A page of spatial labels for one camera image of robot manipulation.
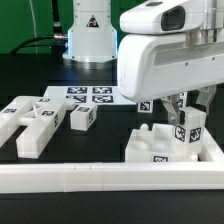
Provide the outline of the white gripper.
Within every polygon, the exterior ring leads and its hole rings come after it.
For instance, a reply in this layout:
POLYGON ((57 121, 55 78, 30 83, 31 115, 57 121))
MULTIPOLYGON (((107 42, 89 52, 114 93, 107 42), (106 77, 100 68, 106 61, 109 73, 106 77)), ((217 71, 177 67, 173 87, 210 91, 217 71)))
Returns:
POLYGON ((146 0, 120 16, 120 28, 117 83, 125 98, 163 97, 168 123, 177 125, 174 94, 200 88, 196 103, 209 114, 224 83, 224 0, 146 0))

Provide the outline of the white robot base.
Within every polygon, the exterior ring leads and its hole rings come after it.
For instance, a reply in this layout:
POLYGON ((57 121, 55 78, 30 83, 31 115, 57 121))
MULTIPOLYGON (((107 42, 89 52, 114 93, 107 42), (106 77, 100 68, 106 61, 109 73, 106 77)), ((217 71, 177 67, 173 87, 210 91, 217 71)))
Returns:
POLYGON ((64 59, 104 63, 117 58, 117 31, 111 24, 111 0, 73 0, 64 59))

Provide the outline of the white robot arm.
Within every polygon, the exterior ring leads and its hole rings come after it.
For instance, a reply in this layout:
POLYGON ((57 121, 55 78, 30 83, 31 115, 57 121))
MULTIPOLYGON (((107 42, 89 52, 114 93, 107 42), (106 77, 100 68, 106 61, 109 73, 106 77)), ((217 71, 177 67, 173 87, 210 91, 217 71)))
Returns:
POLYGON ((120 16, 117 83, 127 99, 159 99, 171 124, 184 122, 179 94, 197 90, 209 111, 224 83, 224 0, 147 0, 120 16))

